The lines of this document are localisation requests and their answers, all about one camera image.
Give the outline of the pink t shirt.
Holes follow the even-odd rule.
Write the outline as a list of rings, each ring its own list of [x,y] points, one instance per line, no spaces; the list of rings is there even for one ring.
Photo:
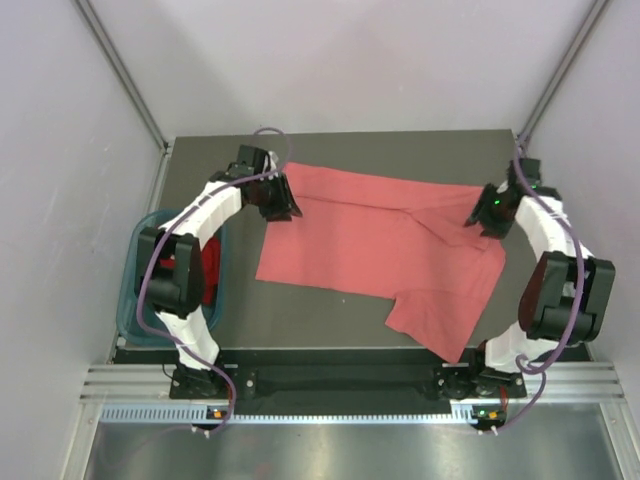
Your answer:
[[[391,299],[387,327],[461,359],[506,263],[465,222],[482,191],[289,164],[302,217],[271,223],[260,281]]]

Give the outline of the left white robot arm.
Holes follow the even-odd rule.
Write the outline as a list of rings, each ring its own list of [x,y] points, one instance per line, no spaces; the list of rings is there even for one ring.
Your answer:
[[[179,362],[194,370],[192,384],[205,396],[226,387],[216,366],[220,347],[205,319],[203,251],[227,220],[254,206],[267,222],[302,215],[277,155],[242,145],[226,170],[214,173],[202,191],[173,219],[145,227],[137,239],[136,315],[141,327],[170,339]]]

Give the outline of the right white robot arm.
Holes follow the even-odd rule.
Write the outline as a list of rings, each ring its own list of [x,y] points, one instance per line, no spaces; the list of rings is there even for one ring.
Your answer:
[[[473,354],[466,380],[474,393],[487,396],[511,386],[535,372],[531,361],[557,358],[565,348],[599,335],[615,267],[577,240],[561,195],[542,181],[540,160],[511,161],[506,181],[483,188],[465,224],[480,225],[482,235],[494,239],[519,225],[536,258],[516,322]]]

